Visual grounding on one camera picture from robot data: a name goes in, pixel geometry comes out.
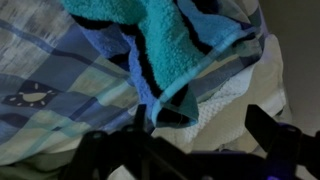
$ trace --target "towel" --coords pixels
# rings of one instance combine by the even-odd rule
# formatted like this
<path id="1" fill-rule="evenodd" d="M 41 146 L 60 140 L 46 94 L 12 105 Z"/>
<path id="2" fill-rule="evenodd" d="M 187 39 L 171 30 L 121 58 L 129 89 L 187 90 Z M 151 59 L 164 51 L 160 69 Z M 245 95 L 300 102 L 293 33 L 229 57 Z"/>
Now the towel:
<path id="1" fill-rule="evenodd" d="M 191 0 L 62 0 L 62 4 L 84 27 L 88 20 L 98 22 L 99 28 L 119 26 L 118 35 L 130 46 L 128 53 L 122 43 L 120 59 L 128 57 L 140 103 L 147 104 L 147 117 L 156 127 L 196 124 L 197 102 L 188 83 L 235 41 L 253 32 L 230 18 L 203 13 Z"/>

